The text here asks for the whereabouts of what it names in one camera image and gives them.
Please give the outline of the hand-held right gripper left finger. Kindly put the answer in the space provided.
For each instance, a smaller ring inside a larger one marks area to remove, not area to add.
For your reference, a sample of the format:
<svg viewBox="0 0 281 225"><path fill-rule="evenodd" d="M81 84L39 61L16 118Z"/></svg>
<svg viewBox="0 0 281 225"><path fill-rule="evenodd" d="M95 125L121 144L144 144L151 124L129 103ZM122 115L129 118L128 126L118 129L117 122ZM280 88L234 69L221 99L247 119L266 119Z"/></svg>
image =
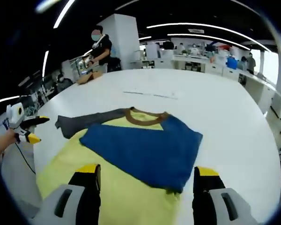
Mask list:
<svg viewBox="0 0 281 225"><path fill-rule="evenodd" d="M101 166L86 165L43 201L32 225L97 225L101 206Z"/></svg>

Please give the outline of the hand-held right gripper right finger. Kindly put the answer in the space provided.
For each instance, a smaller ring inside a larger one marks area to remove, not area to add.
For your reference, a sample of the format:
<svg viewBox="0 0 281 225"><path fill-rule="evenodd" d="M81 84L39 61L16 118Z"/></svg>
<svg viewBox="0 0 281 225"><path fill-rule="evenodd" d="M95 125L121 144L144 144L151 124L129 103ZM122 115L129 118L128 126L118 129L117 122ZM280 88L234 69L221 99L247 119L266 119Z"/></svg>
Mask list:
<svg viewBox="0 0 281 225"><path fill-rule="evenodd" d="M193 181L195 225L257 225L250 205L234 189L226 188L213 169L197 166Z"/></svg>

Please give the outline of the person's left hand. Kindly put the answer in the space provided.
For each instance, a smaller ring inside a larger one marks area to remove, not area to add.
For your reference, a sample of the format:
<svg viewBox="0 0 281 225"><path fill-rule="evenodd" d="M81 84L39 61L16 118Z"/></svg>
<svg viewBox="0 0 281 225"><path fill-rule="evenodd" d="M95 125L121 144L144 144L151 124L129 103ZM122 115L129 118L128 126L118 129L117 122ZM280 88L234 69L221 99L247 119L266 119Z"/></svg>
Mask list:
<svg viewBox="0 0 281 225"><path fill-rule="evenodd" d="M11 145L13 143L17 143L18 134L13 129L8 129L5 133L5 142L7 145Z"/></svg>

